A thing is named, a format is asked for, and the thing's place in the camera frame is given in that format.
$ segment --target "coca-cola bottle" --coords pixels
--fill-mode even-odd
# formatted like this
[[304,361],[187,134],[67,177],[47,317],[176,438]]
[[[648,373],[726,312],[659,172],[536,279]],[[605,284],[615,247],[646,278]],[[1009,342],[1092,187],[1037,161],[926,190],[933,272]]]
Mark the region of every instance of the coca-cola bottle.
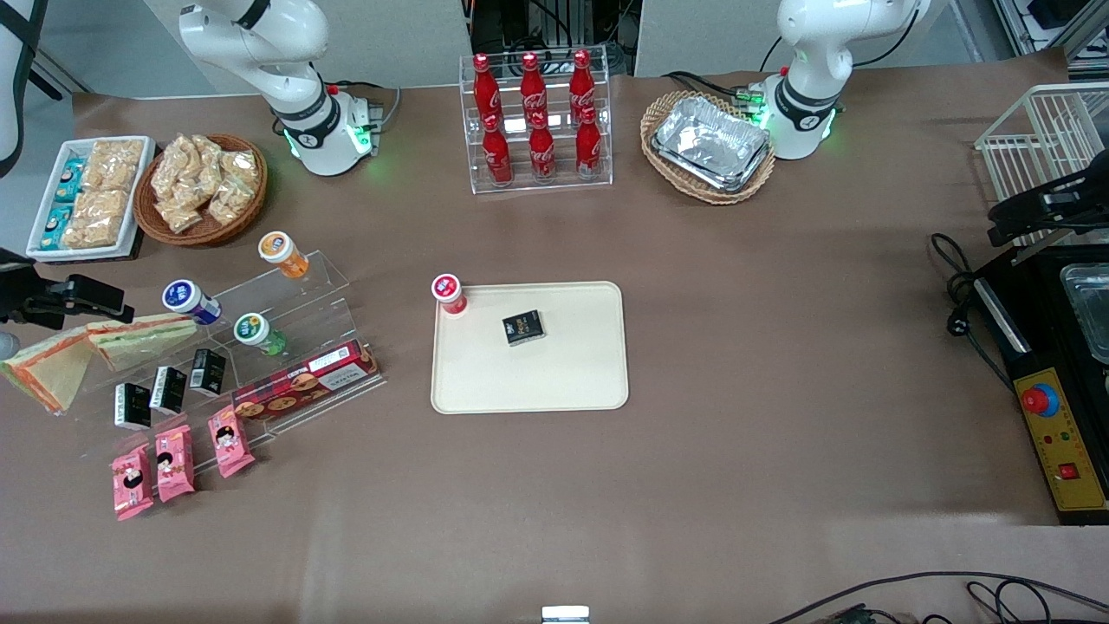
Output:
[[597,129],[597,109],[581,110],[578,126],[578,176],[593,180],[601,172],[601,131]]
[[589,50],[573,53],[573,76],[570,78],[570,123],[580,123],[581,111],[593,108],[593,74],[589,72]]
[[546,124],[536,127],[531,131],[528,143],[531,147],[531,172],[536,175],[536,182],[550,183],[554,180],[554,137],[551,136],[551,131]]
[[495,117],[482,120],[486,135],[481,147],[486,152],[486,164],[489,165],[489,176],[494,186],[507,186],[512,183],[512,162],[508,157],[508,141],[500,133],[500,125]]
[[523,53],[520,96],[523,98],[523,119],[528,127],[547,127],[547,84],[539,75],[539,57],[535,52]]
[[478,104],[481,124],[486,125],[487,120],[491,119],[494,124],[499,125],[503,117],[500,110],[500,86],[489,73],[489,57],[481,52],[474,54],[474,100]]

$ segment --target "yellow control panel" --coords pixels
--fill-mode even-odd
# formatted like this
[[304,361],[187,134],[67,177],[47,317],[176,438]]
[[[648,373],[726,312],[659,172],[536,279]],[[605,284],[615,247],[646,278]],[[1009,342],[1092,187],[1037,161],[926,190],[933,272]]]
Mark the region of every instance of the yellow control panel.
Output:
[[1013,382],[1028,422],[1040,467],[1051,487],[1059,511],[1107,509],[1082,437],[1062,395],[1055,369],[1047,369]]

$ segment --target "foil container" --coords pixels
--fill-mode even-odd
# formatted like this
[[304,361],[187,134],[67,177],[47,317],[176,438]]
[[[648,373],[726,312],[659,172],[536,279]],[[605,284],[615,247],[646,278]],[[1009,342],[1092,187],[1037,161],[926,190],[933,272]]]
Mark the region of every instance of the foil container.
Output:
[[674,104],[651,136],[651,146],[714,188],[736,193],[770,153],[770,134],[694,96]]

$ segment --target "clear acrylic display rack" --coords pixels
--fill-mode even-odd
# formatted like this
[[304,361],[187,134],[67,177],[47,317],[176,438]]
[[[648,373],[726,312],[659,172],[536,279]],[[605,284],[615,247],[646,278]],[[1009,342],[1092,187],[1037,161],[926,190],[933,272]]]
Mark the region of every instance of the clear acrylic display rack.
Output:
[[[79,448],[74,449],[75,454],[98,462],[111,462],[143,442],[149,442],[153,448],[154,437],[162,431],[189,424],[192,428],[193,460],[199,474],[215,468],[207,420],[231,405],[231,393],[235,389],[296,366],[346,341],[358,340],[366,345],[350,318],[350,309],[344,297],[349,282],[322,252],[309,253],[308,260],[308,272],[299,279],[289,279],[274,268],[214,295],[223,308],[220,320],[197,328],[192,338],[144,365],[112,372],[94,355],[73,406],[61,415],[72,420],[77,428],[73,438]],[[282,356],[268,357],[257,348],[246,347],[235,340],[233,325],[247,311],[258,311],[274,329],[285,334],[287,344]],[[186,391],[180,416],[163,417],[153,412],[150,430],[141,432],[115,427],[113,398],[116,385],[130,382],[150,389],[157,367],[169,366],[187,374],[197,349],[211,349],[227,359],[220,397],[208,398]],[[268,420],[243,419],[244,434],[254,449],[381,383],[384,378],[378,374],[325,396],[288,416]]]
[[523,51],[489,54],[489,71],[500,85],[500,102],[505,113],[502,131],[508,140],[508,154],[515,178],[505,187],[495,186],[486,165],[481,140],[485,129],[474,101],[474,57],[459,60],[459,92],[462,103],[462,131],[466,135],[466,155],[470,167],[470,188],[474,194],[499,191],[526,191],[586,186],[612,183],[612,100],[609,89],[609,57],[604,45],[589,45],[592,57],[593,105],[597,108],[597,129],[601,131],[601,171],[596,178],[578,176],[577,132],[570,124],[570,78],[573,75],[573,53],[581,48],[537,50],[539,71],[547,84],[547,114],[551,135],[554,137],[554,178],[540,184],[531,174],[529,132],[523,121],[520,101],[520,80],[523,75]]
[[[1032,86],[975,141],[997,201],[1086,168],[1105,149],[1109,132],[1109,82]],[[1014,241],[1028,246],[1040,229]],[[1056,244],[1109,243],[1109,229],[1070,234]]]

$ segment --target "biscuit box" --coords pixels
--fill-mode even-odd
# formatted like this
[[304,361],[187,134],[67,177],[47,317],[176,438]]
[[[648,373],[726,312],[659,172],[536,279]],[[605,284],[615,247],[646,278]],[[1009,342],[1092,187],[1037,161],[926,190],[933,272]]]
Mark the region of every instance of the biscuit box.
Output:
[[377,362],[369,350],[357,340],[350,340],[296,367],[240,388],[231,395],[231,401],[235,415],[241,418],[284,417],[377,375]]

